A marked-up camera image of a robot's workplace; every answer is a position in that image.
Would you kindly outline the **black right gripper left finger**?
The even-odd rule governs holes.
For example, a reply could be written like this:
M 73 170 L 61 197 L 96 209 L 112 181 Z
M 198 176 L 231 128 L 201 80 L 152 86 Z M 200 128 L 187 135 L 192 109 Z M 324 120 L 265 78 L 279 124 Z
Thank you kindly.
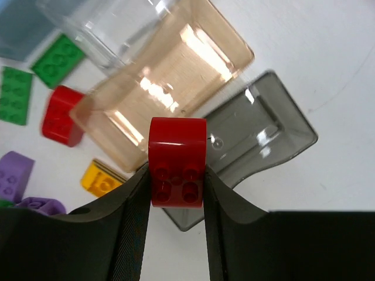
M 148 166 L 69 214 L 1 209 L 2 280 L 139 280 L 151 205 Z

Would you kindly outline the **red curved lego brick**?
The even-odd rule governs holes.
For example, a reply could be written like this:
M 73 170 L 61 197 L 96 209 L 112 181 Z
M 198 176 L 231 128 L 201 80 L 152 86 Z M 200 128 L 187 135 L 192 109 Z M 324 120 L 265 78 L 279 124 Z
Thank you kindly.
M 64 85 L 57 86 L 46 106 L 41 124 L 42 135 L 70 148 L 78 145 L 84 132 L 74 123 L 69 113 L 83 97 L 81 92 Z

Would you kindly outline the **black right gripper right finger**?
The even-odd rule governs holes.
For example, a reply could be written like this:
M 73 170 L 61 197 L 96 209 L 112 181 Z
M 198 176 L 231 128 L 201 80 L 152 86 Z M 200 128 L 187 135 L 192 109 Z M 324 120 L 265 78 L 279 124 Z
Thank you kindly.
M 211 280 L 373 280 L 374 213 L 264 211 L 206 169 Z

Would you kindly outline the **red rounded lego brick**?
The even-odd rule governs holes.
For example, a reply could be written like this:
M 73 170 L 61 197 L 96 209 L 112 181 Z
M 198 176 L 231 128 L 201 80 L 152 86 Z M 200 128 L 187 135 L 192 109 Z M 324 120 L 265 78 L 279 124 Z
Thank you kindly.
M 202 207 L 206 151 L 205 119 L 152 118 L 148 164 L 154 207 Z

